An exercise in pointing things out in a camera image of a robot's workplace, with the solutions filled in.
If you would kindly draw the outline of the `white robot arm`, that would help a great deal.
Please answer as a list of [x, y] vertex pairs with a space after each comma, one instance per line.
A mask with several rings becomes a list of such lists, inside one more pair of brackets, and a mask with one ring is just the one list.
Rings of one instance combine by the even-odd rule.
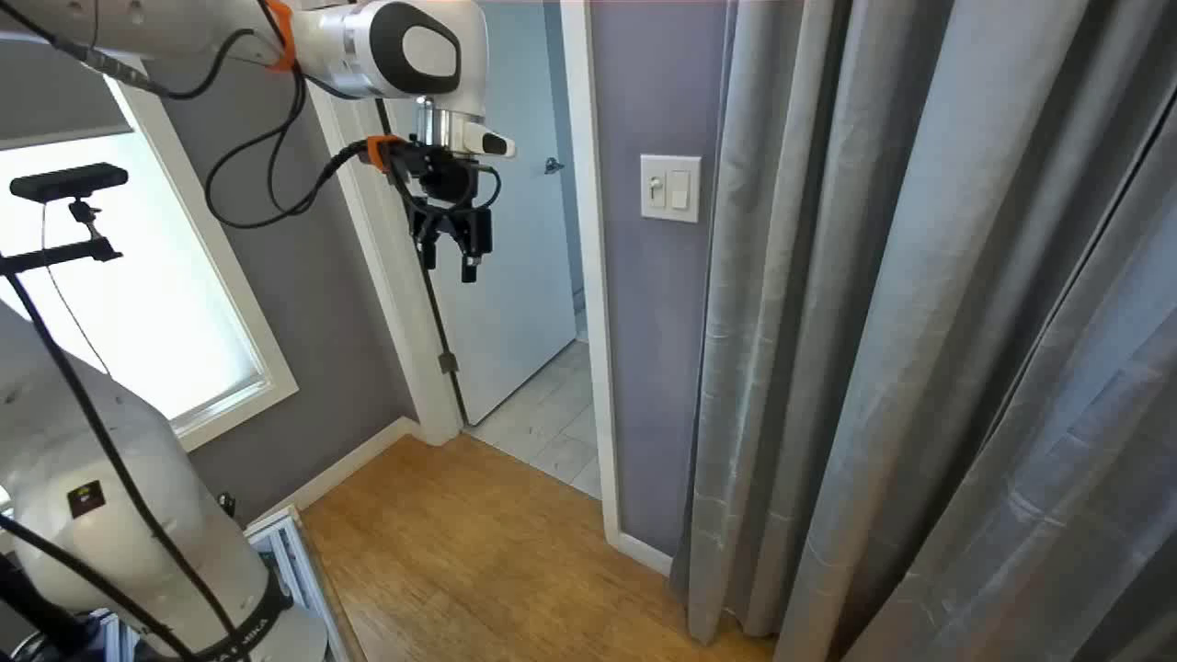
[[[346, 99], [415, 99], [418, 139], [364, 136], [343, 155], [422, 189], [432, 213], [467, 213], [486, 129], [490, 23], [478, 0], [4, 0], [4, 30], [98, 72], [144, 83], [145, 60], [257, 60]], [[58, 612], [110, 612], [171, 662], [324, 662], [321, 618], [284, 591], [239, 524], [203, 484], [167, 422], [129, 386], [71, 356], [31, 299], [0, 313], [4, 528], [31, 587]]]

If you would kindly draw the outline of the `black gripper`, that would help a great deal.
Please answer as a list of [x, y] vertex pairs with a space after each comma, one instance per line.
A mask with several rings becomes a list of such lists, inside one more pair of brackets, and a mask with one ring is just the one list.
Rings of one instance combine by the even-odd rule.
[[494, 199], [478, 199], [486, 164], [427, 147], [394, 147], [394, 189], [403, 195], [415, 253], [422, 270], [437, 266], [437, 240], [447, 235], [458, 260], [458, 283], [478, 283], [478, 266], [494, 249]]

